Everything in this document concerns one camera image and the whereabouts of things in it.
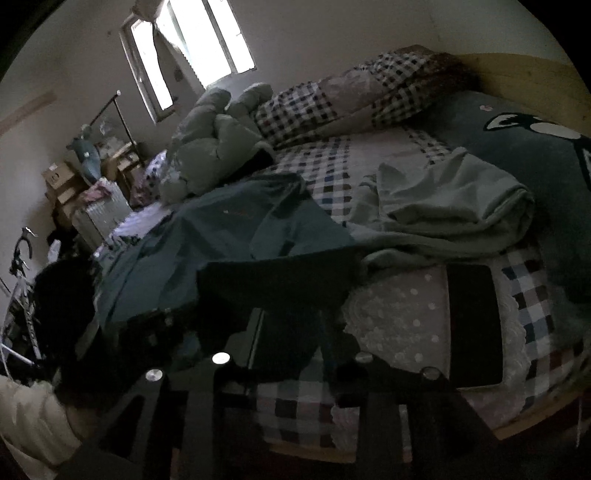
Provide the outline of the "white road bicycle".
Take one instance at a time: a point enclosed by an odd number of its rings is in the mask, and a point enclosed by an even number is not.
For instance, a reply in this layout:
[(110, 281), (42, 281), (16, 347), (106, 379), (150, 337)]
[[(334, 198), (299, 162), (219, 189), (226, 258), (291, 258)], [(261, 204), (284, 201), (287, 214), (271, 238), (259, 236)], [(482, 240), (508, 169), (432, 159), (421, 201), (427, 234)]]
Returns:
[(6, 314), (1, 322), (1, 364), (9, 378), (12, 377), (10, 359), (18, 360), (33, 371), (38, 370), (44, 360), (35, 331), (33, 285), (27, 279), (29, 266), (21, 251), (21, 244), (24, 243), (28, 249), (28, 258), (32, 259), (31, 239), (36, 237), (29, 227), (21, 229), (9, 268), (9, 274), (15, 278), (15, 285), (10, 291)]

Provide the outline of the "wooden bed frame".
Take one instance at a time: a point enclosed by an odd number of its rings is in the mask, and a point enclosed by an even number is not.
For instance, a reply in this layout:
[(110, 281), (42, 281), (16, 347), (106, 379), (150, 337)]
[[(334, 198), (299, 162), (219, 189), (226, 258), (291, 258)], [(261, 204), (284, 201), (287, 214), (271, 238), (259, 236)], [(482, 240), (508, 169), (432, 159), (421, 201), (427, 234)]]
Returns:
[[(493, 104), (512, 102), (530, 113), (587, 134), (590, 93), (577, 71), (555, 61), (506, 53), (443, 55), (458, 75), (460, 90), (491, 96)], [(511, 289), (506, 304), (513, 326), (510, 347), (523, 358), (507, 369), (505, 384), (468, 390), (466, 399), (501, 440), (540, 424), (571, 437), (586, 431), (590, 395), (590, 343), (556, 345), (539, 255), (518, 250), (502, 258), (498, 271)], [(257, 393), (256, 421), (270, 450), (305, 460), (349, 463), (356, 439), (354, 409), (341, 410), (318, 372), (308, 367), (297, 380), (263, 386)]]

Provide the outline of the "pale green duvet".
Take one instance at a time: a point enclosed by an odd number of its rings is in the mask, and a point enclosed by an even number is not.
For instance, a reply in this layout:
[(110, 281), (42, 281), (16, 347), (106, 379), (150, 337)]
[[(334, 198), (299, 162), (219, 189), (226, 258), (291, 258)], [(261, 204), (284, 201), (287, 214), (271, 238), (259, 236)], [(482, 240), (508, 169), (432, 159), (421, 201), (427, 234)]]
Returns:
[(235, 100), (211, 88), (179, 123), (168, 145), (159, 182), (160, 201), (176, 204), (276, 164), (276, 153), (253, 114), (273, 89), (256, 83)]

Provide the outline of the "black clothes rack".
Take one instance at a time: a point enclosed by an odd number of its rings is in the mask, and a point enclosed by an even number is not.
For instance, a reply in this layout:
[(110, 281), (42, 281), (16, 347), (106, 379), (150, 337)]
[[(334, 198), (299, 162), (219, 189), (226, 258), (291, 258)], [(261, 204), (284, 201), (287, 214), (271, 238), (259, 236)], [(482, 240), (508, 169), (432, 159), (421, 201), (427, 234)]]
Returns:
[(106, 113), (110, 108), (113, 108), (116, 112), (116, 116), (118, 118), (118, 124), (121, 126), (121, 128), (123, 129), (125, 136), (128, 140), (128, 142), (131, 144), (131, 148), (135, 153), (139, 153), (138, 150), (138, 144), (135, 141), (134, 137), (131, 134), (131, 131), (127, 125), (127, 122), (124, 118), (124, 115), (122, 113), (122, 110), (119, 106), (119, 97), (121, 96), (121, 91), (120, 90), (116, 90), (114, 95), (102, 106), (102, 108), (99, 110), (99, 112), (94, 116), (94, 118), (91, 120), (91, 122), (89, 123), (89, 125), (91, 127), (93, 127), (95, 124), (97, 124), (100, 120), (105, 120), (106, 119)]

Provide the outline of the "white curtain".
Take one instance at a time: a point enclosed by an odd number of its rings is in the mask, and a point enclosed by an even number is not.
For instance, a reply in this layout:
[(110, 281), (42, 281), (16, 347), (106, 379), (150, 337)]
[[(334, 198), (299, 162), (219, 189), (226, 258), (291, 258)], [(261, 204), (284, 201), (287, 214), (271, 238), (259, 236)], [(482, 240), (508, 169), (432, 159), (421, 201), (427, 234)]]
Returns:
[(169, 1), (136, 1), (132, 12), (150, 27), (156, 65), (177, 113), (190, 109), (199, 97), (200, 83), (193, 89), (195, 75), (182, 52)]

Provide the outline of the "stacked cardboard boxes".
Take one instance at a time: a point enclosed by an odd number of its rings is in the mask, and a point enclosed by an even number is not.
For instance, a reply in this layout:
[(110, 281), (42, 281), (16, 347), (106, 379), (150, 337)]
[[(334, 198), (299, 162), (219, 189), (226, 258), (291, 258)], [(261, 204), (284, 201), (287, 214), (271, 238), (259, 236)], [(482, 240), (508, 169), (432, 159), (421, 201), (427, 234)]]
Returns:
[(43, 173), (46, 197), (61, 224), (70, 224), (78, 205), (78, 197), (87, 189), (82, 176), (68, 163), (54, 163)]

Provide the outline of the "checkered bed sheet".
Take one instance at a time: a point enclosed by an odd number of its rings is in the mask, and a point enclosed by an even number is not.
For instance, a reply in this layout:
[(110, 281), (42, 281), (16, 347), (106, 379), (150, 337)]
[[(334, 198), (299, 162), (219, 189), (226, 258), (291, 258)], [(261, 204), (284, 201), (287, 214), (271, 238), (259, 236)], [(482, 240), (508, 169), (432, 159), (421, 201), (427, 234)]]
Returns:
[(400, 141), (325, 138), (276, 151), (219, 133), (176, 139), (162, 215), (106, 271), (96, 318), (124, 383), (205, 362), (225, 449), (359, 457), (370, 427), (416, 460), (421, 411), (472, 444), (444, 396), (487, 435), (590, 380), (590, 328), (556, 317), (554, 262), (530, 189), (458, 149), (401, 160)]

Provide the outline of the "purple floral pillow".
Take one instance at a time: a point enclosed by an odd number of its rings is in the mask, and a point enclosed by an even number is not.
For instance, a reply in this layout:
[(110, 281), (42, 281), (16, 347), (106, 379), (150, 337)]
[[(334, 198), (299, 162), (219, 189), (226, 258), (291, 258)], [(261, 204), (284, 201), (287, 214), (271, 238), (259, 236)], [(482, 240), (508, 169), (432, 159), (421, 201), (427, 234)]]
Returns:
[(160, 199), (159, 185), (166, 153), (166, 150), (159, 152), (134, 176), (129, 198), (132, 209), (147, 207)]

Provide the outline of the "window with white frame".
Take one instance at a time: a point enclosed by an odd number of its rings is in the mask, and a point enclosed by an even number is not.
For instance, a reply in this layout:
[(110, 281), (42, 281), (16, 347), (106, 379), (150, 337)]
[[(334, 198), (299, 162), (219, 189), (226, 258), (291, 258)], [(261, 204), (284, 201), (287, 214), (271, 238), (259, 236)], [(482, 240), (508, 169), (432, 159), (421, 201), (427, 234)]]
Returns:
[[(256, 68), (252, 54), (228, 1), (169, 1), (191, 72), (204, 93), (207, 87)], [(150, 27), (132, 12), (120, 28), (122, 47), (148, 115), (157, 124), (177, 113), (156, 65)]]

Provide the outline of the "dark teal penguin pillow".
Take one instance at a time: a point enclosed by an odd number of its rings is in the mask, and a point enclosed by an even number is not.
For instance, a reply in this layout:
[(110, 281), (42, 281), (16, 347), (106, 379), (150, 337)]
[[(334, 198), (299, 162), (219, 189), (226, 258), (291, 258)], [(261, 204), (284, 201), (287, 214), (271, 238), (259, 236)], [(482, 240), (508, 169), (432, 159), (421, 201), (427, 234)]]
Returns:
[(513, 175), (534, 195), (536, 236), (552, 281), (590, 287), (590, 138), (478, 92), (440, 100), (425, 129)]

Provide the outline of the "teal plush toy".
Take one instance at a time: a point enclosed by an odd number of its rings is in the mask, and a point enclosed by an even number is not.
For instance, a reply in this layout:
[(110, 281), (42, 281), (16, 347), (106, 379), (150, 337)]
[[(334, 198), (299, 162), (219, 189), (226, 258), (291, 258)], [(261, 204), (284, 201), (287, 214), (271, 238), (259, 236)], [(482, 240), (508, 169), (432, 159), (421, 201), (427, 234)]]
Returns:
[(90, 141), (91, 133), (92, 129), (90, 125), (82, 125), (79, 135), (70, 141), (66, 149), (76, 155), (80, 164), (79, 171), (82, 177), (90, 185), (93, 185), (101, 177), (101, 159), (97, 148)]

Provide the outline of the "teal blue sweater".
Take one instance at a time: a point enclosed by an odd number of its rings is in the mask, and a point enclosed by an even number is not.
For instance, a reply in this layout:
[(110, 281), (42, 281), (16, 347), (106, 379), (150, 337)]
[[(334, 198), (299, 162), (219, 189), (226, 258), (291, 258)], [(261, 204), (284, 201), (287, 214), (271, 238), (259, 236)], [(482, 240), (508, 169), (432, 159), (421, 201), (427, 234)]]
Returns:
[(355, 242), (304, 179), (266, 174), (181, 204), (104, 276), (96, 318), (106, 332), (154, 311), (324, 305), (346, 293)]

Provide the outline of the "light grey-green garment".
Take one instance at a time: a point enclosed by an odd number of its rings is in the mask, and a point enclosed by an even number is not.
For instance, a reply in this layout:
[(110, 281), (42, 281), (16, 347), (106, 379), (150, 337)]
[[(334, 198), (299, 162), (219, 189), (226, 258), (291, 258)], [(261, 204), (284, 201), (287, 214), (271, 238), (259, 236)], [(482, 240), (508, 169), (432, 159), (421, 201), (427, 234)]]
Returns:
[(497, 255), (527, 233), (530, 190), (463, 148), (422, 170), (383, 163), (353, 192), (348, 228), (367, 269), (412, 270)]

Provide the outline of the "checkered patchwork pillow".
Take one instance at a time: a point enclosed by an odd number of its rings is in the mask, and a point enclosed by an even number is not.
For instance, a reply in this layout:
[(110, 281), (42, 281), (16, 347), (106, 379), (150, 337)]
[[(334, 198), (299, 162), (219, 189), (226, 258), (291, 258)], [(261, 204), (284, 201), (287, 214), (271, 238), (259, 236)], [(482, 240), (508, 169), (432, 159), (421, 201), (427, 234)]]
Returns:
[(283, 90), (257, 107), (253, 120), (276, 149), (387, 129), (449, 93), (464, 73), (457, 57), (415, 45)]

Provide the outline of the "white wicker laundry basket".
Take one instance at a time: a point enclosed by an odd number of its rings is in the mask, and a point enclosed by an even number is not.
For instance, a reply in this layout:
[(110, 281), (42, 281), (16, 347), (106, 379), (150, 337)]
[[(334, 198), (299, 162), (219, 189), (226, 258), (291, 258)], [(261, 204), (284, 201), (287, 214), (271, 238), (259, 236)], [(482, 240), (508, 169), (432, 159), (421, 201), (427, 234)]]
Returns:
[(96, 250), (132, 212), (119, 186), (100, 178), (76, 200), (71, 221), (90, 250)]

